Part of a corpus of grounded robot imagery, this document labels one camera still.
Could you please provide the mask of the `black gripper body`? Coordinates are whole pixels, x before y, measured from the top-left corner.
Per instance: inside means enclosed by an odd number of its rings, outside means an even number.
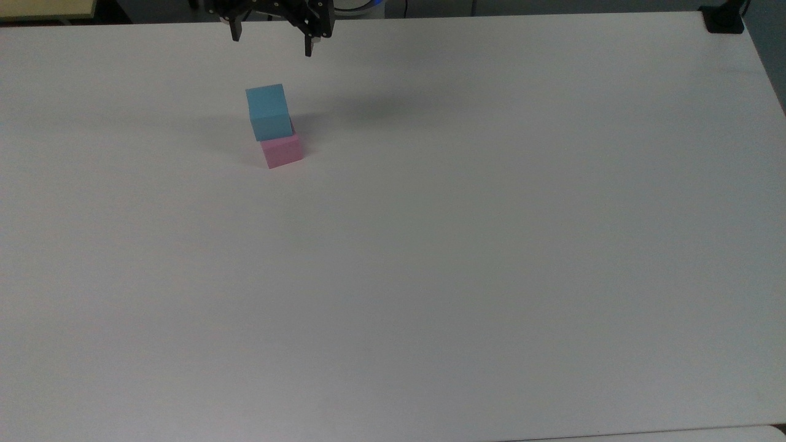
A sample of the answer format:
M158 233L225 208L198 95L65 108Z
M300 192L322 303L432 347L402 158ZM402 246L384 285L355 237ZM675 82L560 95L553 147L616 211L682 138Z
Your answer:
M303 34L314 37L331 37L336 21L332 1L205 1L204 9L229 26L231 17L244 19L250 12L261 12L284 18Z

